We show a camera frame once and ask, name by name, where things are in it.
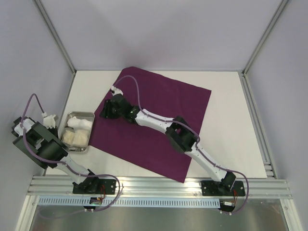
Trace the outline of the gauze packet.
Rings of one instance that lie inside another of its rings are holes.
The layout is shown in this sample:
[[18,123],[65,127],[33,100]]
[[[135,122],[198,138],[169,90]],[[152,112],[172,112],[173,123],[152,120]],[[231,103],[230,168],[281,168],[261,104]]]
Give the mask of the gauze packet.
[[62,135],[62,142],[65,145],[71,146],[73,143],[74,136],[75,136],[75,133],[73,131],[69,129],[65,129]]
[[73,146],[85,147],[88,144],[89,132],[87,130],[79,129],[75,132],[73,139]]

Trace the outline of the white gauze pad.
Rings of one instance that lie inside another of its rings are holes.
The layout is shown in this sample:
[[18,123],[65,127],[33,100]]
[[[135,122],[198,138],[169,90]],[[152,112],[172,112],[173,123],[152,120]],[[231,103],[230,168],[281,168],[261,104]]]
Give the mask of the white gauze pad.
[[75,130],[77,129],[90,130],[92,128],[92,122],[86,119],[78,119],[76,117],[73,117],[68,119],[67,126]]

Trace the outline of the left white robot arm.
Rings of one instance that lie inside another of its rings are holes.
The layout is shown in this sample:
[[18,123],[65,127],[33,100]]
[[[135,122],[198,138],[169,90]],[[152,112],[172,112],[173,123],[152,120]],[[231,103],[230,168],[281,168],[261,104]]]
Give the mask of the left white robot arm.
[[55,168],[68,174],[73,181],[74,194],[101,193],[100,179],[71,158],[56,133],[57,129],[49,130],[29,117],[17,118],[12,126],[15,147],[41,168]]

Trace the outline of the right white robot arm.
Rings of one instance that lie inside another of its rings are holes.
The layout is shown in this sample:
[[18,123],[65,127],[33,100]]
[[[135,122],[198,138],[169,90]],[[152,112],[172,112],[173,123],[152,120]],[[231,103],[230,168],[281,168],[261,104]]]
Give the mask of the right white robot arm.
[[219,193],[227,195],[234,190],[235,174],[217,164],[199,145],[199,135],[182,117],[168,118],[156,115],[142,109],[139,105],[131,105],[120,93],[104,101],[100,116],[108,119],[121,117],[129,123],[152,128],[165,134],[177,152],[191,157],[206,170],[213,181],[217,182]]

